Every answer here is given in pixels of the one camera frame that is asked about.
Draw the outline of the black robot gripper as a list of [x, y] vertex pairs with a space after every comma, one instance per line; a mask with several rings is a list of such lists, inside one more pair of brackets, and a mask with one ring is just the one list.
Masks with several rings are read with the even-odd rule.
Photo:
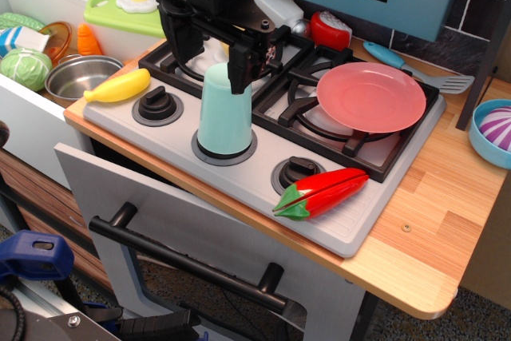
[[179, 64], [201, 54], [206, 37], [228, 45], [232, 94], [243, 94], [271, 61], [276, 27], [255, 0], [158, 0], [158, 9]]

